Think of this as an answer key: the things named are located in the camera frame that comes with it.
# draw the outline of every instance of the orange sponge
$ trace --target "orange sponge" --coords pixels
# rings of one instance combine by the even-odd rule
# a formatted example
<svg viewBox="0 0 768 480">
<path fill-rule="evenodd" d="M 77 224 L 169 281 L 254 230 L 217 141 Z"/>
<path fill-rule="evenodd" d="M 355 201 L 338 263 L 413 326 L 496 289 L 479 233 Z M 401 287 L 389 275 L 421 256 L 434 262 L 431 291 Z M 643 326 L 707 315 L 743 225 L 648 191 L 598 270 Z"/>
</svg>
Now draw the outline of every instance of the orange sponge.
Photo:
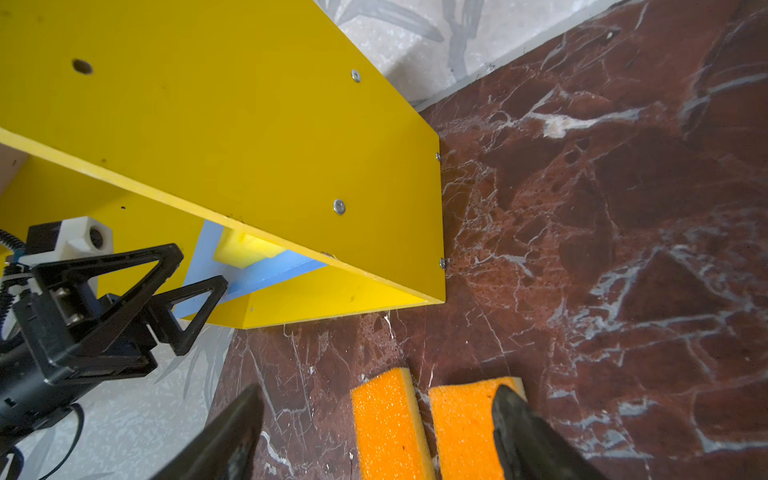
<svg viewBox="0 0 768 480">
<path fill-rule="evenodd" d="M 408 369 L 392 369 L 352 391 L 363 480 L 434 480 Z"/>
<path fill-rule="evenodd" d="M 525 398 L 523 382 L 517 377 L 429 390 L 443 480 L 504 480 L 493 442 L 491 417 L 493 397 L 501 384 Z"/>
</svg>

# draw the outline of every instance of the blue panel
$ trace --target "blue panel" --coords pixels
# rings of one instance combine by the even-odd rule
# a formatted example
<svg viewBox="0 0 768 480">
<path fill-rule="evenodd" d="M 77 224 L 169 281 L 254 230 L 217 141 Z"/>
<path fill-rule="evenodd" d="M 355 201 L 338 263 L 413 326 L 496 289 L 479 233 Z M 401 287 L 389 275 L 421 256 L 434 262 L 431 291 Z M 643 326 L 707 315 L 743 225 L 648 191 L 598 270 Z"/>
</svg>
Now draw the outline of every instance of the blue panel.
<svg viewBox="0 0 768 480">
<path fill-rule="evenodd" d="M 223 275 L 230 283 L 230 287 L 221 297 L 219 303 L 249 295 L 257 290 L 290 280 L 295 276 L 312 272 L 326 265 L 291 251 L 282 252 L 274 258 L 265 258 L 246 268 L 219 263 L 214 260 L 214 252 L 216 252 L 223 232 L 224 227 L 205 220 L 200 237 L 197 239 L 190 269 L 184 279 L 184 285 L 189 285 L 212 276 Z M 195 314 L 205 303 L 206 297 L 200 295 L 179 303 L 174 308 L 174 315 L 176 318 L 184 318 Z"/>
</svg>

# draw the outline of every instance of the metal bolt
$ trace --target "metal bolt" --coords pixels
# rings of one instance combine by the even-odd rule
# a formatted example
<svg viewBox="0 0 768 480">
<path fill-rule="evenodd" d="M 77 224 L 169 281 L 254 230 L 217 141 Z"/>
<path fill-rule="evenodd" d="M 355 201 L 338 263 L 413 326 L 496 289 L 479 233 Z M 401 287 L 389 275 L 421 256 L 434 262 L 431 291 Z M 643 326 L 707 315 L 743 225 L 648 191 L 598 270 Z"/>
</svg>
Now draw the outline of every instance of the metal bolt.
<svg viewBox="0 0 768 480">
<path fill-rule="evenodd" d="M 85 319 L 80 313 L 76 313 L 64 321 L 67 326 L 77 325 Z"/>
<path fill-rule="evenodd" d="M 333 211 L 338 213 L 339 215 L 343 215 L 344 212 L 346 212 L 346 205 L 344 204 L 344 200 L 334 200 L 333 201 Z"/>
</svg>

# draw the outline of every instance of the yellow sponge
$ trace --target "yellow sponge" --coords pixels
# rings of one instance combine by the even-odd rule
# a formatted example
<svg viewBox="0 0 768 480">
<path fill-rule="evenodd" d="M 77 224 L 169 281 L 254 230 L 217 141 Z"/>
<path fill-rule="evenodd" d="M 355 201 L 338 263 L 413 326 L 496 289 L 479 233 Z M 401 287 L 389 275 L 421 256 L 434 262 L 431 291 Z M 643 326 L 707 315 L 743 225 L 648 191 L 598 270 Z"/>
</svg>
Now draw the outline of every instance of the yellow sponge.
<svg viewBox="0 0 768 480">
<path fill-rule="evenodd" d="M 269 243 L 247 233 L 231 228 L 224 228 L 216 247 L 214 260 L 226 265 L 245 268 L 265 258 L 272 258 L 286 251 L 274 243 Z"/>
<path fill-rule="evenodd" d="M 493 397 L 501 384 L 525 398 L 522 380 L 510 376 L 429 390 L 443 480 L 504 480 L 491 417 Z"/>
<path fill-rule="evenodd" d="M 434 480 L 408 369 L 392 369 L 352 391 L 363 480 Z"/>
</svg>

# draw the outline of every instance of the brown marble table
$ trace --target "brown marble table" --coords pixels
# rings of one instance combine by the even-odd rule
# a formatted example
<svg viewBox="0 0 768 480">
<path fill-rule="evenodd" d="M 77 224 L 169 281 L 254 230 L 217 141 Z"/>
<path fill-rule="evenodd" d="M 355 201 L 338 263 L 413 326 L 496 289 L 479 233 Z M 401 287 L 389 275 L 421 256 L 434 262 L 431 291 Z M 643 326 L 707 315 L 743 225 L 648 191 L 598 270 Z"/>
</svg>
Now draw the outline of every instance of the brown marble table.
<svg viewBox="0 0 768 480">
<path fill-rule="evenodd" d="M 513 375 L 610 478 L 768 478 L 766 8 L 625 2 L 425 111 L 448 302 L 237 332 L 254 478 L 358 478 L 349 390 L 394 366 L 433 455 L 429 387 Z"/>
</svg>

